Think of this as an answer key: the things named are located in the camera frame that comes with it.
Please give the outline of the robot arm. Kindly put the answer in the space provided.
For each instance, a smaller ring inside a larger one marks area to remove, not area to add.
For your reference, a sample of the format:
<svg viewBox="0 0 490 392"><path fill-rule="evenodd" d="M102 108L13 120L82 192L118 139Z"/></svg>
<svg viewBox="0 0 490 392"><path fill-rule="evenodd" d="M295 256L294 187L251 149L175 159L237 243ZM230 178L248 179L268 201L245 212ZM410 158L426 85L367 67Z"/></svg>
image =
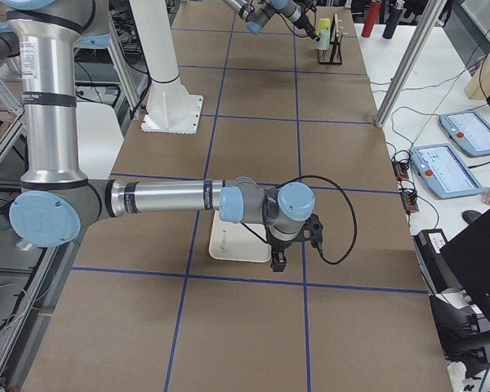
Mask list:
<svg viewBox="0 0 490 392"><path fill-rule="evenodd" d="M161 211L215 211L221 220L265 227L271 267L307 240L317 219L312 190L296 180L260 188L254 180L130 182L109 174L123 137L112 109L78 124L74 51L110 43L106 1L9 1L18 38L29 166L7 214L22 243L58 247L105 218Z"/></svg>
<svg viewBox="0 0 490 392"><path fill-rule="evenodd" d="M259 1L258 9L253 5L253 1L224 0L224 4L246 23L248 31L252 34L261 33L274 16L280 16L284 22L290 22L295 29L305 32L294 33L298 38L310 38L316 42L320 40L314 27L315 23L307 16L308 12L316 15L316 1Z"/></svg>

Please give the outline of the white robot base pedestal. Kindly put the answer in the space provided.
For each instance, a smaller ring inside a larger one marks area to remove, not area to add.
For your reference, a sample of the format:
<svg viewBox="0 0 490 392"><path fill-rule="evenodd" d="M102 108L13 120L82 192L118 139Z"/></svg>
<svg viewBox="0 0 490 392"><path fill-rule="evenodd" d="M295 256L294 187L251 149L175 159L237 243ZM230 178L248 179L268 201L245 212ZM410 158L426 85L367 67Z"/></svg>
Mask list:
<svg viewBox="0 0 490 392"><path fill-rule="evenodd" d="M180 80L166 3L133 0L130 6L151 79L141 129L194 134L203 97L189 94Z"/></svg>

